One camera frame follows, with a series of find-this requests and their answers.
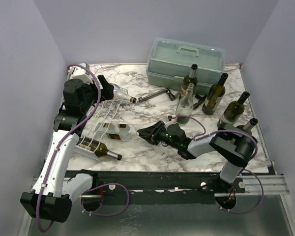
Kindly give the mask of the clear glass wine bottle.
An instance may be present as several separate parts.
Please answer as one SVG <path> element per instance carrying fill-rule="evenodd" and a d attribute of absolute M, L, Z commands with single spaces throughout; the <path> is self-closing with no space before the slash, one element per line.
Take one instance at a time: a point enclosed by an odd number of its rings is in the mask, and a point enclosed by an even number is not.
<path fill-rule="evenodd" d="M 180 125 L 185 125 L 189 122 L 193 112 L 193 92 L 195 85 L 189 83 L 185 96 L 180 99 L 176 108 L 176 122 Z"/>

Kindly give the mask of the clear acrylic wine rack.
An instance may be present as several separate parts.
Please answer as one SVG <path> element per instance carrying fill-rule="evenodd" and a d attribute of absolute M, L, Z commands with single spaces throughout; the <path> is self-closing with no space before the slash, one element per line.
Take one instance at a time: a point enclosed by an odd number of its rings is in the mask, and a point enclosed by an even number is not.
<path fill-rule="evenodd" d="M 107 146 L 101 142 L 104 135 L 108 132 L 108 128 L 110 127 L 113 118 L 117 115 L 117 112 L 118 112 L 121 104 L 122 103 L 126 104 L 128 102 L 128 99 L 127 99 L 129 96 L 128 89 L 122 88 L 122 87 L 118 86 L 117 84 L 113 84 L 113 85 L 115 87 L 114 88 L 114 97 L 113 97 L 113 100 L 112 100 L 103 120 L 97 124 L 94 134 L 90 138 L 87 135 L 90 133 L 91 128 L 94 127 L 95 121 L 93 121 L 92 125 L 87 129 L 84 136 L 82 136 L 82 138 L 78 141 L 78 144 L 76 145 L 76 147 L 74 148 L 74 151 L 73 151 L 74 154 L 79 154 L 81 156 L 88 157 L 88 158 L 91 158 L 96 161 L 99 161 L 98 158 L 102 157 L 102 156 L 108 156 L 108 157 L 113 158 L 117 161 L 120 161 L 122 159 L 121 154 L 117 154 L 115 152 L 109 151 Z M 104 121 L 105 121 L 106 117 L 108 116 L 108 114 L 110 113 L 115 101 L 119 101 L 117 108 L 116 108 L 110 122 L 104 123 Z"/>

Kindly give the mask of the dark green labelled wine bottle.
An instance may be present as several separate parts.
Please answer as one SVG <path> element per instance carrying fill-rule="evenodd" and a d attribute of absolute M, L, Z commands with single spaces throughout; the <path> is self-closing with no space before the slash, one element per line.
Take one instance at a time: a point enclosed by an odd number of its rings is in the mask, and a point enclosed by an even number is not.
<path fill-rule="evenodd" d="M 198 80 L 195 76 L 197 68 L 198 68 L 197 64 L 192 64 L 190 73 L 184 77 L 181 88 L 180 88 L 179 99 L 181 99 L 185 96 L 189 83 L 194 84 L 195 87 L 197 86 Z"/>

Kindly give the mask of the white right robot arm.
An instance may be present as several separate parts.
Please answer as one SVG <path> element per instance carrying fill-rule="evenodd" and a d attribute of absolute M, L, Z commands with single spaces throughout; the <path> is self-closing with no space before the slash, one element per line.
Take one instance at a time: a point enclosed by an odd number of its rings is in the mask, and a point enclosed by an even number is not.
<path fill-rule="evenodd" d="M 185 160 L 196 159 L 213 151 L 218 152 L 227 160 L 216 181 L 217 189 L 223 193 L 233 189 L 238 174 L 258 152 L 255 137 L 228 123 L 221 124 L 212 133 L 194 138 L 187 137 L 177 123 L 166 126 L 163 121 L 139 129 L 138 134 L 151 145 L 164 143 L 176 149 L 178 155 Z"/>

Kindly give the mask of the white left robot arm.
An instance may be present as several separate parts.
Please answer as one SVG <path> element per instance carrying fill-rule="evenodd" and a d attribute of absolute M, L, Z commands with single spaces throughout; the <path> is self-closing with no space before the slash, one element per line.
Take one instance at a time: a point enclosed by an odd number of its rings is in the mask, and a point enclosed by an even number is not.
<path fill-rule="evenodd" d="M 68 183 L 64 177 L 68 162 L 82 131 L 91 118 L 89 109 L 114 97 L 114 86 L 103 75 L 98 83 L 70 79 L 64 83 L 63 103 L 54 120 L 53 136 L 44 167 L 30 192 L 23 192 L 20 202 L 37 222 L 65 222 L 72 204 L 84 192 L 94 194 L 98 180 L 88 174 L 76 174 Z"/>

